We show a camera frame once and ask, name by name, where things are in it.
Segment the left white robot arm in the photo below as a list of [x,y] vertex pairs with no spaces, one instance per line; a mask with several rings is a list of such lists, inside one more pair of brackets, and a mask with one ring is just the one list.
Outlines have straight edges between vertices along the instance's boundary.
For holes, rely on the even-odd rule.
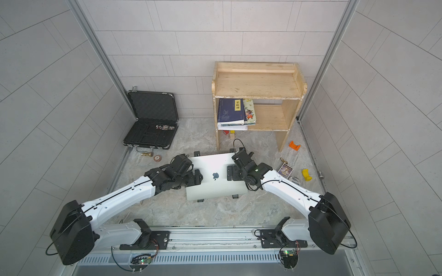
[[200,170],[168,175],[165,169],[155,168],[103,197],[82,204],[70,201],[63,206],[50,232],[52,245],[64,265],[72,265],[98,248],[120,245],[132,249],[158,248],[151,229],[142,219],[109,227],[103,225],[137,202],[170,189],[201,185],[202,180]]

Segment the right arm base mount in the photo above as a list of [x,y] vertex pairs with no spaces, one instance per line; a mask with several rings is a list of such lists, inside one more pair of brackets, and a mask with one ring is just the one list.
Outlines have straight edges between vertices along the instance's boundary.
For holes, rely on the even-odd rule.
[[308,232],[301,232],[295,238],[288,238],[281,230],[272,229],[254,230],[253,234],[261,242],[262,248],[295,247],[297,244],[301,248],[306,248],[307,241],[310,240]]

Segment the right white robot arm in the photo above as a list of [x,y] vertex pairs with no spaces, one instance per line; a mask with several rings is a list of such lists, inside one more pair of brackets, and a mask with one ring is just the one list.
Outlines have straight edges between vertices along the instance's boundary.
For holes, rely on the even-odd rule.
[[227,180],[244,181],[292,205],[307,219],[306,228],[313,243],[327,254],[333,255],[350,232],[351,223],[335,195],[304,189],[266,164],[248,172],[236,165],[227,166]]

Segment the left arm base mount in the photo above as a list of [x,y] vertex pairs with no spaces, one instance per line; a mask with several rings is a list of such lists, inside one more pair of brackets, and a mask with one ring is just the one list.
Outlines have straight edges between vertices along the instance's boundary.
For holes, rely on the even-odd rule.
[[149,235],[142,233],[141,237],[134,244],[122,244],[119,250],[165,250],[170,238],[170,231],[153,231]]

